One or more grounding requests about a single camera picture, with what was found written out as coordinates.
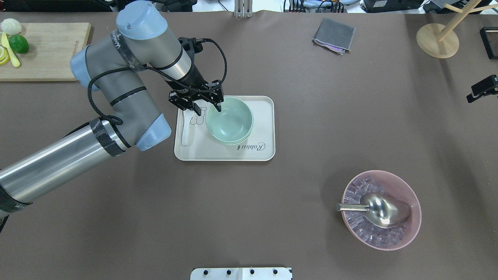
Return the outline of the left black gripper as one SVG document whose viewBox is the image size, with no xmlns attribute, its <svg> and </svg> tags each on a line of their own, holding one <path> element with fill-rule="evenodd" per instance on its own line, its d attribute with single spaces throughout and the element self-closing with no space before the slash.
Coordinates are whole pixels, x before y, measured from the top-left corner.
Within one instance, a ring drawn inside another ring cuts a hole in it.
<svg viewBox="0 0 498 280">
<path fill-rule="evenodd" d="M 201 108 L 195 103 L 199 100 L 212 104 L 220 113 L 224 101 L 223 82 L 224 78 L 208 83 L 193 65 L 185 77 L 167 81 L 172 89 L 168 100 L 180 110 L 193 110 L 198 116 L 202 115 Z"/>
</svg>

